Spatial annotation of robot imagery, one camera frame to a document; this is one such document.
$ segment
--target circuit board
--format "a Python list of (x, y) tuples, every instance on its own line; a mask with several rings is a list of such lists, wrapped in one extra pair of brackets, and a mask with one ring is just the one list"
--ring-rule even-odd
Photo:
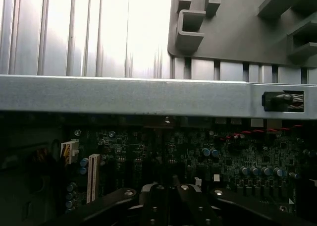
[[(296, 213), (294, 181), (300, 177), (306, 151), (296, 131), (74, 128), (70, 138), (79, 141), (79, 159), (100, 154), (99, 196), (121, 187), (140, 190), (177, 175), (181, 183), (195, 183), (198, 177), (205, 193), (226, 187)], [(67, 171), (78, 185), (75, 207), (80, 207), (85, 204), (87, 174), (78, 163)]]

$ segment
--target metal screw head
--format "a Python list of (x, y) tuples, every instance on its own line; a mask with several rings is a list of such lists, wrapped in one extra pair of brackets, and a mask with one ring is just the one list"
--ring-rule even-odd
[(124, 195), (130, 196), (133, 195), (133, 192), (131, 190), (127, 190)]
[(222, 195), (222, 191), (221, 190), (215, 190), (214, 192), (216, 193), (216, 195)]
[(75, 130), (74, 134), (75, 136), (79, 137), (81, 135), (81, 130), (80, 129)]
[(180, 188), (182, 188), (183, 190), (188, 190), (189, 189), (188, 185), (182, 185)]

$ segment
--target red wires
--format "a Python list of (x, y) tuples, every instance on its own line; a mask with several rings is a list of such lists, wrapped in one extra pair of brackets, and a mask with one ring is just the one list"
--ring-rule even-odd
[(245, 130), (245, 131), (241, 131), (240, 133), (233, 133), (231, 135), (227, 135), (225, 137), (221, 137), (220, 140), (224, 141), (226, 139), (230, 139), (230, 138), (237, 138), (235, 136), (240, 136), (241, 134), (252, 134), (252, 133), (265, 133), (265, 132), (278, 132), (281, 130), (284, 131), (290, 131), (293, 128), (299, 128), (299, 127), (303, 127), (302, 124), (296, 124), (291, 128), (280, 128), (280, 129), (276, 129), (276, 128), (268, 128), (268, 129), (253, 129), (253, 130)]

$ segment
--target electrolytic capacitor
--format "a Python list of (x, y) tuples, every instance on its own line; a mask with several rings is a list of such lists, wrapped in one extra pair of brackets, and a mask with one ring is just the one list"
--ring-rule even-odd
[(219, 151), (216, 150), (216, 149), (211, 149), (211, 155), (214, 157), (214, 158), (218, 158), (219, 157)]
[(271, 175), (271, 171), (269, 168), (262, 168), (262, 174), (269, 176)]
[(76, 191), (73, 191), (73, 192), (69, 192), (67, 195), (66, 195), (66, 200), (72, 200), (76, 197), (77, 193)]
[(240, 167), (240, 173), (242, 175), (248, 175), (249, 171), (246, 167)]
[(70, 209), (70, 208), (74, 207), (75, 206), (75, 202), (76, 202), (75, 199), (66, 201), (66, 203), (65, 203), (66, 208)]
[(281, 170), (280, 168), (274, 168), (274, 174), (278, 177), (282, 177), (283, 176), (283, 170)]
[(256, 167), (251, 167), (250, 168), (250, 172), (252, 173), (252, 175), (257, 176), (257, 175), (259, 175), (260, 170), (258, 168), (256, 168)]
[(210, 156), (210, 150), (208, 148), (203, 148), (202, 149), (202, 153), (205, 157), (209, 157)]
[(75, 182), (72, 182), (72, 183), (70, 183), (67, 187), (66, 187), (66, 190), (68, 191), (68, 192), (72, 192), (74, 189), (76, 189), (77, 188), (77, 185), (76, 185), (76, 183)]
[(298, 174), (296, 174), (296, 173), (294, 173), (294, 172), (289, 173), (289, 176), (290, 176), (291, 178), (293, 178), (293, 179), (296, 179), (296, 180), (298, 180), (299, 178), (301, 178)]
[(80, 168), (80, 169), (79, 169), (79, 173), (80, 173), (81, 175), (86, 174), (86, 173), (87, 173), (87, 168)]
[(66, 209), (65, 210), (65, 214), (69, 214), (70, 212), (72, 212), (73, 210), (75, 210), (75, 207), (72, 207), (70, 209)]
[(303, 151), (303, 154), (306, 155), (306, 156), (308, 156), (308, 157), (310, 157), (310, 158), (313, 158), (313, 157), (316, 156), (316, 151), (305, 149), (305, 150)]
[(83, 158), (81, 161), (80, 161), (80, 166), (81, 167), (85, 167), (87, 164), (88, 164), (88, 162), (89, 162), (89, 159), (88, 158)]

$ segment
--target aluminum ribbed panel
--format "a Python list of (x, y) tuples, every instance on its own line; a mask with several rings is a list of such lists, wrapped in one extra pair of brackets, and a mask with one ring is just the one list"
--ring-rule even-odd
[(171, 58), (171, 0), (0, 0), (0, 74), (317, 83), (317, 70)]

